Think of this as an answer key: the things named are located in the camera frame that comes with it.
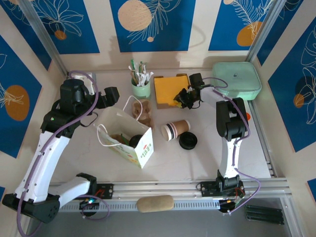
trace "white rope handle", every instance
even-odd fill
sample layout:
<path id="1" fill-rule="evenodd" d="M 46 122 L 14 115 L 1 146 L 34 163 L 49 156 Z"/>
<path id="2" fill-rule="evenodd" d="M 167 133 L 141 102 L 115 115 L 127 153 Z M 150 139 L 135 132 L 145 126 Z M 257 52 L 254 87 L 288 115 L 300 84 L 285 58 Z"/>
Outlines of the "white rope handle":
<path id="1" fill-rule="evenodd" d="M 114 146 L 118 146 L 118 145 L 122 145 L 122 143 L 118 143 L 118 144 L 112 144 L 112 145 L 105 145 L 105 144 L 103 144 L 102 142 L 101 142 L 101 140 L 100 140 L 100 137 L 99 137 L 99 127 L 103 127 L 104 128 L 104 130 L 105 130 L 105 132 L 108 134 L 108 131 L 107 131 L 107 129 L 105 128 L 105 126 L 103 125 L 103 124 L 99 124 L 98 126 L 97 126 L 97 136 L 98 136 L 98 140 L 99 140 L 99 142 L 100 142 L 100 144 L 102 145 L 102 146 L 104 146 L 104 147 L 114 147 Z"/>
<path id="2" fill-rule="evenodd" d="M 135 100 L 137 100 L 137 101 L 139 102 L 139 104 L 140 104 L 140 114 L 139 114 L 139 116 L 138 116 L 137 119 L 136 119 L 136 120 L 138 121 L 138 119 L 140 118 L 140 116 L 141 116 L 142 113 L 143 113 L 143 105 L 142 105 L 142 103 L 141 103 L 135 96 L 133 96 L 133 95 L 129 96 L 129 98 L 128 98 L 128 100 L 127 100 L 127 102 L 126 102 L 126 104 L 125 104 L 125 106 L 124 106 L 124 108 L 123 108 L 123 111 L 125 110 L 125 108 L 126 108 L 128 102 L 129 102 L 129 99 L 130 99 L 131 97 L 134 97 Z"/>

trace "pen holder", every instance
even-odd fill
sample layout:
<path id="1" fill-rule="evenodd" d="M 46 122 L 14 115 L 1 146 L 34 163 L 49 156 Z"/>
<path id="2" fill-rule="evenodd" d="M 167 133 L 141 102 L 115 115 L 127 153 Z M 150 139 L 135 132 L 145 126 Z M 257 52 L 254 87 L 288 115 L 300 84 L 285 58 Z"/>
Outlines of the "pen holder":
<path id="1" fill-rule="evenodd" d="M 148 99 L 150 100 L 150 81 L 145 86 L 137 86 L 136 83 L 131 80 L 133 95 L 137 99 Z"/>

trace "brown paper cup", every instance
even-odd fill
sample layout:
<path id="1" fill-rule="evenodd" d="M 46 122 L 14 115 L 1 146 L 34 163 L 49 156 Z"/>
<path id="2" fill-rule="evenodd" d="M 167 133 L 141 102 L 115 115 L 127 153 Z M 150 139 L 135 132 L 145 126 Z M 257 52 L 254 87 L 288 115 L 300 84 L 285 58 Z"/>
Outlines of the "brown paper cup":
<path id="1" fill-rule="evenodd" d="M 181 120 L 170 122 L 161 126 L 161 132 L 166 141 L 176 139 L 182 133 L 189 131 L 191 128 L 189 121 Z"/>

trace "purple cable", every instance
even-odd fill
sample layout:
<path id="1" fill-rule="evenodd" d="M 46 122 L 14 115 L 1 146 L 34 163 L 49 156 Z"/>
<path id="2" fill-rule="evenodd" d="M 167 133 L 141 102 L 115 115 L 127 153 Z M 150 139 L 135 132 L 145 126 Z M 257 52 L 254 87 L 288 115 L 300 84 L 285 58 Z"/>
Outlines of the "purple cable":
<path id="1" fill-rule="evenodd" d="M 94 196 L 94 195 L 80 195 L 79 198 L 95 198 L 95 199 L 98 199 L 99 201 L 103 202 L 103 204 L 107 207 L 107 210 L 108 210 L 108 213 L 107 213 L 106 216 L 101 217 L 101 218 L 98 218 L 98 219 L 92 219 L 92 218 L 86 216 L 86 215 L 84 214 L 84 212 L 83 212 L 83 211 L 85 210 L 85 208 L 88 206 L 88 205 L 87 205 L 87 206 L 85 206 L 85 207 L 82 209 L 82 211 L 81 211 L 82 217 L 84 217 L 85 219 L 88 219 L 88 220 L 90 220 L 90 221 L 102 221 L 102 220 L 104 220 L 104 219 L 106 219 L 106 218 L 109 217 L 109 215 L 110 215 L 110 207 L 109 207 L 109 205 L 108 205 L 103 199 L 101 199 L 101 198 L 99 198 L 99 197 L 97 197 L 97 196 Z"/>
<path id="2" fill-rule="evenodd" d="M 236 105 L 236 103 L 235 103 L 231 98 L 226 97 L 225 95 L 223 95 L 222 93 L 220 93 L 220 92 L 218 92 L 218 91 L 216 90 L 217 88 L 227 88 L 227 87 L 228 87 L 227 82 L 224 81 L 223 79 L 214 78 L 214 77 L 208 77 L 208 78 L 204 78 L 204 79 L 216 79 L 216 80 L 219 80 L 219 81 L 225 83 L 225 86 L 215 86 L 213 92 L 216 93 L 216 94 L 218 94 L 219 96 L 222 96 L 223 98 L 229 100 L 229 101 L 232 103 L 232 105 L 233 105 L 234 108 L 237 110 L 238 114 L 240 115 L 240 117 L 241 117 L 243 123 L 245 124 L 245 126 L 246 126 L 246 128 L 247 128 L 248 134 L 247 134 L 246 136 L 242 137 L 242 138 L 239 138 L 239 139 L 235 140 L 235 142 L 234 142 L 234 149 L 233 149 L 233 166 L 235 166 L 236 144 L 237 144 L 238 142 L 242 141 L 243 139 L 246 139 L 246 138 L 248 138 L 248 137 L 250 136 L 250 129 L 249 129 L 248 123 L 247 123 L 246 119 L 244 118 L 244 116 L 242 115 L 242 113 L 241 113 L 240 109 L 238 108 L 238 106 Z M 261 188 L 261 183 L 260 183 L 260 181 L 259 181 L 258 179 L 256 179 L 255 177 L 252 177 L 252 176 L 250 176 L 250 175 L 247 175 L 247 174 L 244 174 L 244 173 L 240 172 L 237 168 L 234 168 L 234 170 L 235 170 L 238 174 L 241 174 L 241 175 L 243 175 L 243 176 L 246 176 L 247 178 L 251 178 L 251 179 L 255 180 L 255 181 L 258 183 L 258 188 L 257 188 L 257 190 L 250 196 L 250 198 L 248 198 L 248 199 L 247 199 L 246 201 L 244 201 L 240 206 L 236 207 L 234 210 L 232 210 L 231 212 L 229 212 L 229 214 L 232 214 L 234 211 L 238 210 L 240 207 L 242 207 L 242 206 L 245 205 L 247 202 L 249 202 L 249 201 L 257 194 L 257 192 L 259 192 L 259 190 L 260 190 L 260 188 Z"/>
<path id="3" fill-rule="evenodd" d="M 86 76 L 86 77 L 92 82 L 92 84 L 93 84 L 93 86 L 94 86 L 94 89 L 95 89 L 95 99 L 94 99 L 94 102 L 93 102 L 91 108 L 90 108 L 87 112 L 85 112 L 85 113 L 84 113 L 83 115 L 81 115 L 80 117 L 78 117 L 78 118 L 76 118 L 75 120 L 69 122 L 68 124 L 62 126 L 62 127 L 59 128 L 56 132 L 54 132 L 54 133 L 51 135 L 51 137 L 45 142 L 44 146 L 42 147 L 42 149 L 41 149 L 41 151 L 40 151 L 40 154 L 37 156 L 37 158 L 36 158 L 36 160 L 35 160 L 35 162 L 34 162 L 32 168 L 31 168 L 31 171 L 30 171 L 30 173 L 29 173 L 29 176 L 28 176 L 28 178 L 27 178 L 27 180 L 26 180 L 26 182 L 25 182 L 24 191 L 23 191 L 22 194 L 21 194 L 20 201 L 19 201 L 19 204 L 18 204 L 18 209 L 17 209 L 16 222 L 17 222 L 18 231 L 19 231 L 19 233 L 20 233 L 20 235 L 21 235 L 22 237 L 32 237 L 32 236 L 36 233 L 36 231 L 39 229 L 39 227 L 41 226 L 41 223 L 40 223 L 39 226 L 35 229 L 35 231 L 34 231 L 33 233 L 31 233 L 30 235 L 26 235 L 26 234 L 23 232 L 22 227 L 21 227 L 21 209 L 22 209 L 22 202 L 23 202 L 24 197 L 25 197 L 25 194 L 26 194 L 26 190 L 28 189 L 28 186 L 29 186 L 29 184 L 30 184 L 30 181 L 31 181 L 32 176 L 33 176 L 33 174 L 34 174 L 34 171 L 35 171 L 35 169 L 36 169 L 36 167 L 37 167 L 37 165 L 38 165 L 38 163 L 39 163 L 39 161 L 40 161 L 40 158 L 41 158 L 42 154 L 44 154 L 46 148 L 49 146 L 49 144 L 51 143 L 51 141 L 56 137 L 56 135 L 57 135 L 58 133 L 60 133 L 62 130 L 64 130 L 65 128 L 69 127 L 70 125 L 72 125 L 72 124 L 78 122 L 78 121 L 81 120 L 83 117 L 87 116 L 87 115 L 94 109 L 94 107 L 96 106 L 96 104 L 97 104 L 97 102 L 98 102 L 99 90 L 98 90 L 98 87 L 97 87 L 96 82 L 95 82 L 87 73 L 82 72 L 82 71 L 71 71 L 71 72 L 69 72 L 69 77 L 70 77 L 70 78 L 73 78 L 73 77 L 71 76 L 73 73 L 82 74 L 82 75 Z"/>

